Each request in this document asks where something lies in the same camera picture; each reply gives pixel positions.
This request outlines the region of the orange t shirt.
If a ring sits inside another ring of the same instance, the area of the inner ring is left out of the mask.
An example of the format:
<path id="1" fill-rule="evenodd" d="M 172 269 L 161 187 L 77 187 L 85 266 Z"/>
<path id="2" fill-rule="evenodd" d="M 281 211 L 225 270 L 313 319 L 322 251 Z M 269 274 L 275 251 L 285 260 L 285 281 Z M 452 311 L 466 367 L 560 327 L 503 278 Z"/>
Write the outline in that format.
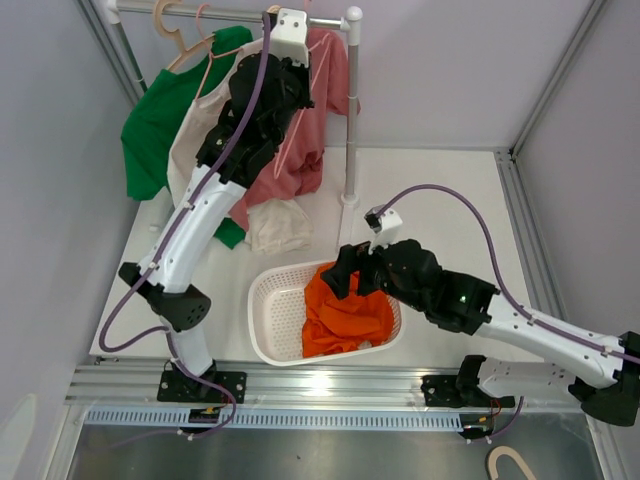
<path id="1" fill-rule="evenodd" d="M 336 298 L 321 274 L 333 265 L 321 265 L 304 289 L 306 320 L 302 327 L 302 356 L 345 354 L 379 347 L 392 336 L 394 313 L 382 292 L 357 294 L 359 275 L 350 277 L 346 298 Z"/>

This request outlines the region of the pink t shirt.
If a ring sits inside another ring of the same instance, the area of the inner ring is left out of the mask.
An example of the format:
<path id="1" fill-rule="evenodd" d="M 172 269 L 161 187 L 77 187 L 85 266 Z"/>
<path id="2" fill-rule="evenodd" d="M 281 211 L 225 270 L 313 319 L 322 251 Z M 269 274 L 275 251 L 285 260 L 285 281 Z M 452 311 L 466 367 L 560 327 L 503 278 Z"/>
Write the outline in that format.
<path id="1" fill-rule="evenodd" d="M 296 113 L 278 155 L 230 211 L 249 229 L 248 210 L 271 199 L 291 200 L 317 191 L 323 177 L 327 117 L 348 114 L 348 58 L 343 40 L 331 30 L 313 28 L 307 45 L 312 66 L 312 109 Z"/>

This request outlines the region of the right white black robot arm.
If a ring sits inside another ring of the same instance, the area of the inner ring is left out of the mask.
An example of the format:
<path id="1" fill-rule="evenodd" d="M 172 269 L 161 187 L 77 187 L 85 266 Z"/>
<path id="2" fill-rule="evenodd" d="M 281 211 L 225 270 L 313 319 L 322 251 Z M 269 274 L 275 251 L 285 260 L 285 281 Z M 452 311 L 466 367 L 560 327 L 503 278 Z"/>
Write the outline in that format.
<path id="1" fill-rule="evenodd" d="M 512 302 L 503 289 L 443 269 L 415 240 L 387 247 L 345 245 L 320 275 L 334 296 L 381 292 L 422 313 L 438 328 L 516 346 L 536 362 L 468 355 L 454 376 L 427 376 L 433 407 L 512 407 L 517 398 L 574 402 L 611 425 L 634 425 L 639 410 L 639 336 L 596 334 Z"/>

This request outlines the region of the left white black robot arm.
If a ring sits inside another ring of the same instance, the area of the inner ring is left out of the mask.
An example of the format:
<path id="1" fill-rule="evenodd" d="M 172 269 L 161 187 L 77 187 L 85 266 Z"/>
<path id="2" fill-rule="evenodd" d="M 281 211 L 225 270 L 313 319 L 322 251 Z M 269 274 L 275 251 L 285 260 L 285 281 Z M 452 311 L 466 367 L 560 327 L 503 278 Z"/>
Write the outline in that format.
<path id="1" fill-rule="evenodd" d="M 192 285 L 193 272 L 224 217 L 275 157 L 291 120 L 313 107 L 311 58 L 261 51 L 237 60 L 216 124 L 199 143 L 196 164 L 152 251 L 125 262 L 118 275 L 143 297 L 163 324 L 180 389 L 194 401 L 209 398 L 215 376 L 201 322 L 211 300 Z"/>

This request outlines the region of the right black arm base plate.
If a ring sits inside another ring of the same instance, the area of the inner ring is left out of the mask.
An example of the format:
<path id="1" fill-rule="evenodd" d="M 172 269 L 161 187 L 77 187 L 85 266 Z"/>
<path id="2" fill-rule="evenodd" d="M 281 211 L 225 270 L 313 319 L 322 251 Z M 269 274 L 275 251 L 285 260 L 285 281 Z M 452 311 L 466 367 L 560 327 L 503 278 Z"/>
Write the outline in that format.
<path id="1" fill-rule="evenodd" d="M 480 389 L 477 378 L 466 378 L 462 375 L 425 375 L 422 377 L 421 391 L 428 407 L 513 408 L 516 406 L 513 396 L 491 396 Z"/>

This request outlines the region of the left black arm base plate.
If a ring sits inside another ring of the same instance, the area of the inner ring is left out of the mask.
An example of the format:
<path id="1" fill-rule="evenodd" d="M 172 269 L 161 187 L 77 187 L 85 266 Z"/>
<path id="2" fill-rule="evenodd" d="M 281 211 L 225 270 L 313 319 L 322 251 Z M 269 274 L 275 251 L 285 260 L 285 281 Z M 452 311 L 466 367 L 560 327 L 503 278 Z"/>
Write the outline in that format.
<path id="1" fill-rule="evenodd" d="M 160 377 L 156 399 L 164 403 L 229 404 L 233 398 L 238 404 L 244 403 L 246 372 L 219 370 L 216 363 L 213 363 L 203 375 L 203 379 L 228 393 L 191 379 L 172 362 L 167 361 Z"/>

